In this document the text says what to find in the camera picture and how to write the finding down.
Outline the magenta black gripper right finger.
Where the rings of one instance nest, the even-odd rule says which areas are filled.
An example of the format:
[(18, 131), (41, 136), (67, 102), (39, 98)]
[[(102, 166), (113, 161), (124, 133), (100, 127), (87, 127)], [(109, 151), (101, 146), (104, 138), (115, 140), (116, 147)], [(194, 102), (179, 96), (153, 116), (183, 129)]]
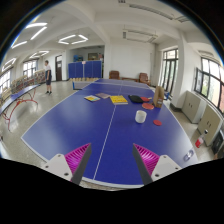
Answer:
[(144, 185), (181, 170), (168, 155), (159, 156), (140, 145), (133, 144), (132, 153)]

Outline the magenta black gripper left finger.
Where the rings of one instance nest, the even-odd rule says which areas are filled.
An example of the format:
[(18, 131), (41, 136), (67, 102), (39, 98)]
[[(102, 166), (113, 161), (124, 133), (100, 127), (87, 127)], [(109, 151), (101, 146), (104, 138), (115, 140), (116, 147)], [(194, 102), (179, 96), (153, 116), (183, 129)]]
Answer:
[(56, 154), (43, 169), (76, 185), (79, 185), (91, 155), (91, 144), (87, 143), (66, 155)]

